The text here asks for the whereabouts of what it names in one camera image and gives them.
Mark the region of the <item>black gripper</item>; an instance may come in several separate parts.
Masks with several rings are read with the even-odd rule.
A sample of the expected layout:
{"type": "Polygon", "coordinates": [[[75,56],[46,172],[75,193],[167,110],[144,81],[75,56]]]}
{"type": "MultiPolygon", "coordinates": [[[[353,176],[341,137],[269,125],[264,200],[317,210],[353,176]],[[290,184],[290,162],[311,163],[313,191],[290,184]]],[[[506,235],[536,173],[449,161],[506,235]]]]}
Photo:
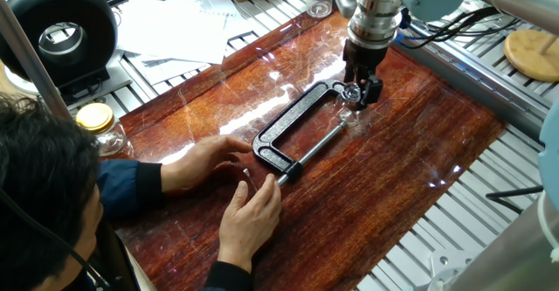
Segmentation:
{"type": "Polygon", "coordinates": [[[354,43],[350,39],[345,41],[342,54],[342,59],[346,63],[343,81],[347,84],[356,83],[360,87],[359,110],[363,110],[379,100],[383,89],[383,81],[378,79],[374,72],[384,60],[387,51],[387,47],[369,49],[354,43]],[[363,80],[360,79],[358,67],[363,67],[366,72],[370,71],[363,80]]]}

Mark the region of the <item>person's left hand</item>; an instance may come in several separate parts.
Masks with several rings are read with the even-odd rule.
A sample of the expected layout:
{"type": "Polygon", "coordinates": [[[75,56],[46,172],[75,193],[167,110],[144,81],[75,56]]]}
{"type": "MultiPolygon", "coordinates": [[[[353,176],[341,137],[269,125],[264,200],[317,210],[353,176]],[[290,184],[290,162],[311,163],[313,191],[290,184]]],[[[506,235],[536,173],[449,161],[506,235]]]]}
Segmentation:
{"type": "Polygon", "coordinates": [[[221,163],[238,161],[237,153],[252,145],[231,135],[214,135],[197,142],[185,155],[161,167],[162,192],[193,190],[221,163]]]}

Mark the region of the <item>person's right hand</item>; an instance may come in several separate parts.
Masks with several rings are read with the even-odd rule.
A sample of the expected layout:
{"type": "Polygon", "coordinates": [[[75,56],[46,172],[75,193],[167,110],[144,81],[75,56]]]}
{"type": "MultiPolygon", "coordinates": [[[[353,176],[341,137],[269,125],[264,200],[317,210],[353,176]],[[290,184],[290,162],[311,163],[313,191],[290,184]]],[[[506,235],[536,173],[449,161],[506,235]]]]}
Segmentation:
{"type": "Polygon", "coordinates": [[[241,181],[221,220],[217,260],[250,273],[252,257],[271,238],[280,211],[281,191],[273,174],[250,200],[248,184],[241,181]]]}

